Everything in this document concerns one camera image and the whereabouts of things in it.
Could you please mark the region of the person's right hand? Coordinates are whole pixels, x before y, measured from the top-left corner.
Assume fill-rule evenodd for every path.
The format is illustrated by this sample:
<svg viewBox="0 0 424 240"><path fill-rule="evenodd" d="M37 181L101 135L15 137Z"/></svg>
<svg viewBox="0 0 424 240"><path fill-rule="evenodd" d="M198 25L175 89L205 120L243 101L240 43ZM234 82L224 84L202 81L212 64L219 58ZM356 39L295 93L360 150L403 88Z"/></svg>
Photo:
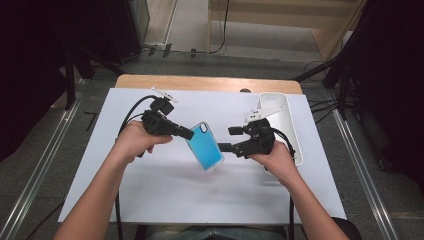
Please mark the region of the person's right hand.
<svg viewBox="0 0 424 240"><path fill-rule="evenodd" d="M263 165L285 187L301 183L301 176L285 144L275 141L270 154L254 154L251 159Z"/></svg>

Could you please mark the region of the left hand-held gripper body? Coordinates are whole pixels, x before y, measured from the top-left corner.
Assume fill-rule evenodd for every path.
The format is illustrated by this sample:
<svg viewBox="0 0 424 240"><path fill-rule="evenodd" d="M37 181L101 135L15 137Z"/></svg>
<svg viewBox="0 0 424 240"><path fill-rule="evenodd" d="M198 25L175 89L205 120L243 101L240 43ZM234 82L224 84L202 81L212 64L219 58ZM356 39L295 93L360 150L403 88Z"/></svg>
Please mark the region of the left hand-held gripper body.
<svg viewBox="0 0 424 240"><path fill-rule="evenodd" d="M177 103L178 100L155 86L152 87L152 90L158 93L159 97L155 96L150 108L143 112L141 119L145 130L152 135L177 136L179 125L169 120L167 115L174 110L172 102Z"/></svg>

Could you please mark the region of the black curtain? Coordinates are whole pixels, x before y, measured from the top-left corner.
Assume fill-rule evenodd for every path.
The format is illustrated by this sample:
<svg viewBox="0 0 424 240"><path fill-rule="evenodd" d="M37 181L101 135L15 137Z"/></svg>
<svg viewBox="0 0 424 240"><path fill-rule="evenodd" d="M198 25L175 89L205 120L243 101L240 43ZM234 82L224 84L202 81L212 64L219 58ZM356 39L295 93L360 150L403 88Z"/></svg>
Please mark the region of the black curtain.
<svg viewBox="0 0 424 240"><path fill-rule="evenodd" d="M0 0L0 162L67 87L58 42L45 0Z"/></svg>
<svg viewBox="0 0 424 240"><path fill-rule="evenodd" d="M368 0L351 40L363 124L383 167L424 194L424 0Z"/></svg>

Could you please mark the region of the person's left hand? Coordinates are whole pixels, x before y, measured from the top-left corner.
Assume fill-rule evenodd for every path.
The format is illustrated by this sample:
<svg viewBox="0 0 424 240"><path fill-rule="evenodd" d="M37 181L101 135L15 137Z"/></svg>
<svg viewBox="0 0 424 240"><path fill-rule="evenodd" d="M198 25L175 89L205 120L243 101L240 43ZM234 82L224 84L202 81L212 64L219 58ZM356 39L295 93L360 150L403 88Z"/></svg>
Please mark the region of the person's left hand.
<svg viewBox="0 0 424 240"><path fill-rule="evenodd" d="M131 121L119 134L107 160L127 165L145 152L151 154L156 145L168 144L172 140L170 135L151 135L144 129L142 122Z"/></svg>

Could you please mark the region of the metal floor rail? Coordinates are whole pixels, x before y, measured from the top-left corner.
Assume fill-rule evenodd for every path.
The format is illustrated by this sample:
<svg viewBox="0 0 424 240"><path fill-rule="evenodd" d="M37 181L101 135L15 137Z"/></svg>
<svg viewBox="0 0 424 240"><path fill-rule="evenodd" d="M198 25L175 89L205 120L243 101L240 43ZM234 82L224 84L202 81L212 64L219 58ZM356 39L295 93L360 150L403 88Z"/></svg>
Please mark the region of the metal floor rail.
<svg viewBox="0 0 424 240"><path fill-rule="evenodd" d="M382 201L376 185L367 169L348 122L342 118L338 110L333 111L333 116L383 239L399 240L398 234L389 216L389 212L387 211L387 208Z"/></svg>
<svg viewBox="0 0 424 240"><path fill-rule="evenodd" d="M24 189L17 198L14 207L0 232L0 240L13 240L29 211L32 202L52 164L54 157L66 135L70 124L81 104L81 98L77 98L69 110L61 114L58 122L43 154L37 162Z"/></svg>

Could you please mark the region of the white plastic bin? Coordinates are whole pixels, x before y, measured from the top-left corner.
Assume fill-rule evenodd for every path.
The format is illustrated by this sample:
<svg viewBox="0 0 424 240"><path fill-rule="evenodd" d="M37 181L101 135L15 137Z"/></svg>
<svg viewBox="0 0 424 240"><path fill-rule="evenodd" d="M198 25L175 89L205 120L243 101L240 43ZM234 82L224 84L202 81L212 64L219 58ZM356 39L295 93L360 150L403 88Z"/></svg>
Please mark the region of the white plastic bin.
<svg viewBox="0 0 424 240"><path fill-rule="evenodd" d="M278 129L286 135L295 151L295 165L300 166L303 163L303 157L295 132L287 96L280 93L261 93L259 97L259 108L279 109L278 112L267 115L266 119L269 121L272 128Z"/></svg>

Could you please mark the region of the iridescent phone case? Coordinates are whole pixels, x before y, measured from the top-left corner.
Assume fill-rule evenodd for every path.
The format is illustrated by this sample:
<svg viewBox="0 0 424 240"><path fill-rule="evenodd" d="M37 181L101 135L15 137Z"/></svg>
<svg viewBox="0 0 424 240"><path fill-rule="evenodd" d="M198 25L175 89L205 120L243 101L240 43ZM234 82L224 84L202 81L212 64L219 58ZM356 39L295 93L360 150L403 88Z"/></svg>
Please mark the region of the iridescent phone case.
<svg viewBox="0 0 424 240"><path fill-rule="evenodd" d="M206 122L200 122L191 131L194 135L187 140L190 150L204 171L212 171L224 161L224 156L211 128Z"/></svg>

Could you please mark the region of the light wooden frame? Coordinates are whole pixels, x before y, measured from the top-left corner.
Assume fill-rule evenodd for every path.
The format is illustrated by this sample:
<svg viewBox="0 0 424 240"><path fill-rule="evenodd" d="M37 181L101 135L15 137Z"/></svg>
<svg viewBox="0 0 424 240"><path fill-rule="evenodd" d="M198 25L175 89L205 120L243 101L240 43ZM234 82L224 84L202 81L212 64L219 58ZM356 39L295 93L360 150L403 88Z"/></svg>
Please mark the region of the light wooden frame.
<svg viewBox="0 0 424 240"><path fill-rule="evenodd" d="M324 61L338 52L348 31L356 28L368 0L208 0L208 38L211 44L211 22L229 22L308 28Z"/></svg>

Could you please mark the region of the black stand legs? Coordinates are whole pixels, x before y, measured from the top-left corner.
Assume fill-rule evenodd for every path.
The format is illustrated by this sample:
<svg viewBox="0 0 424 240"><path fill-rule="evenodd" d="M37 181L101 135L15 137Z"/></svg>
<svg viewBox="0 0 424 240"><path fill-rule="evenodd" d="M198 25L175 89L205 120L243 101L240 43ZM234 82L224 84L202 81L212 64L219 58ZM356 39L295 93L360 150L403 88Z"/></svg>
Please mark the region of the black stand legs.
<svg viewBox="0 0 424 240"><path fill-rule="evenodd" d="M68 47L65 50L66 110L69 110L76 102L74 68L77 68L83 78L92 79L94 77L94 70L89 63L90 60L98 62L117 76L124 74L123 70L92 50L84 47Z"/></svg>
<svg viewBox="0 0 424 240"><path fill-rule="evenodd" d="M328 70L325 78L322 80L322 85L326 89L332 89L336 85L339 85L339 94L337 97L337 107L339 114L342 119L346 119L347 105L347 94L349 80L351 78L351 65L344 58L336 56L328 61L324 61L320 65L308 70L293 78L294 81L302 82L320 72Z"/></svg>

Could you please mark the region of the black stool seat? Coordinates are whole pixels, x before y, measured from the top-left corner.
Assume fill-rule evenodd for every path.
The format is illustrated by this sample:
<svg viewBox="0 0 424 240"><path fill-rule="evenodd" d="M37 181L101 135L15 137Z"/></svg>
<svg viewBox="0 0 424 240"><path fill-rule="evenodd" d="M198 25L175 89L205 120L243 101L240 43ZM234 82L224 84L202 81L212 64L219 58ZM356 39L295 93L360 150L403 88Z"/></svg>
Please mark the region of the black stool seat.
<svg viewBox="0 0 424 240"><path fill-rule="evenodd" d="M357 227L349 220L333 217L333 221L345 233L350 240L362 240L362 236Z"/></svg>

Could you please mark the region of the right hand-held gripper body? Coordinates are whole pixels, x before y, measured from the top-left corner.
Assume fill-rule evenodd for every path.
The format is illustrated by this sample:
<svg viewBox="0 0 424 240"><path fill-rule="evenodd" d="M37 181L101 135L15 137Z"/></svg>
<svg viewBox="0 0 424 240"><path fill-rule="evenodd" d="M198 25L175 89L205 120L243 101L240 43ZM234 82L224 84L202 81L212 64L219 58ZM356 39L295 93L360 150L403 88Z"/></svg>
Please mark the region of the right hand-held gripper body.
<svg viewBox="0 0 424 240"><path fill-rule="evenodd" d="M234 153L237 157L248 158L254 154L270 154L275 142L275 134L287 141L286 135L272 128L266 119L267 115L278 111L279 109L256 109L248 114L245 118L246 125L242 127L244 127L244 134L249 135L250 138L234 144L237 147Z"/></svg>

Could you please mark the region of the white board sheet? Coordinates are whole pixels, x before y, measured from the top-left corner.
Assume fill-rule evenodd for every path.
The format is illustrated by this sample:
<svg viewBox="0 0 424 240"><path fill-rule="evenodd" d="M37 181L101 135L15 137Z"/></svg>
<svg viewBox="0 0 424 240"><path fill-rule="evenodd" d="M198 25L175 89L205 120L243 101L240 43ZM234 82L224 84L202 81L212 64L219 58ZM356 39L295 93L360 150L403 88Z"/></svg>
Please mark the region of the white board sheet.
<svg viewBox="0 0 424 240"><path fill-rule="evenodd" d="M110 151L128 111L150 105L149 89L110 89L60 213L66 217ZM228 128L242 126L259 108L258 93L171 91L178 102L169 119L191 128L206 122L220 143L238 143ZM345 215L327 157L305 96L285 94L303 163L297 166L315 196L333 217ZM224 156L204 171L186 141L176 137L132 162L119 191L121 219L140 224L283 225L290 220L289 194L257 162Z"/></svg>

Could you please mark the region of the dark cabinet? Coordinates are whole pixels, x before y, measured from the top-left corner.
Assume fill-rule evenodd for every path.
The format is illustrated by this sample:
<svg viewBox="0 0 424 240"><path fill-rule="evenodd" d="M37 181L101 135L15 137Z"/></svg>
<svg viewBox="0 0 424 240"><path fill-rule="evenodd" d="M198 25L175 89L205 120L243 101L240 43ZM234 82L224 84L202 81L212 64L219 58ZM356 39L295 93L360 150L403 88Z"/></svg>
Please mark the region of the dark cabinet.
<svg viewBox="0 0 424 240"><path fill-rule="evenodd" d="M141 53L150 14L147 0L80 0L82 46L109 62Z"/></svg>

